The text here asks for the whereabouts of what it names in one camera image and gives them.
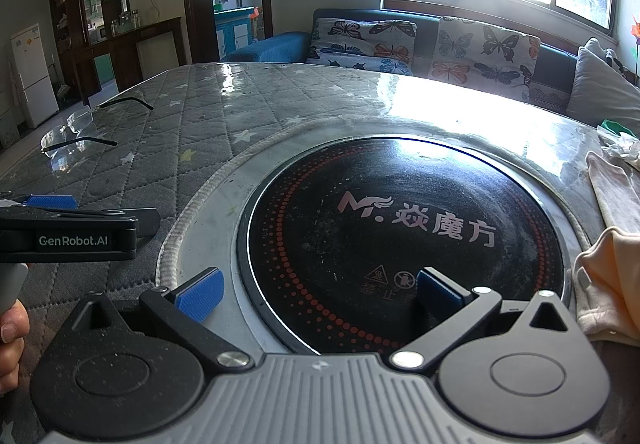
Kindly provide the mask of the person's left hand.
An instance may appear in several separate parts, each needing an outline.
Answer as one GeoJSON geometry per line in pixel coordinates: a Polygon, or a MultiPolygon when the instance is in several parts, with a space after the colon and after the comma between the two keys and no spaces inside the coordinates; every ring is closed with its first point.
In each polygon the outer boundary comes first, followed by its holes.
{"type": "Polygon", "coordinates": [[[1,315],[0,393],[17,388],[25,337],[29,334],[29,317],[20,300],[1,315]]]}

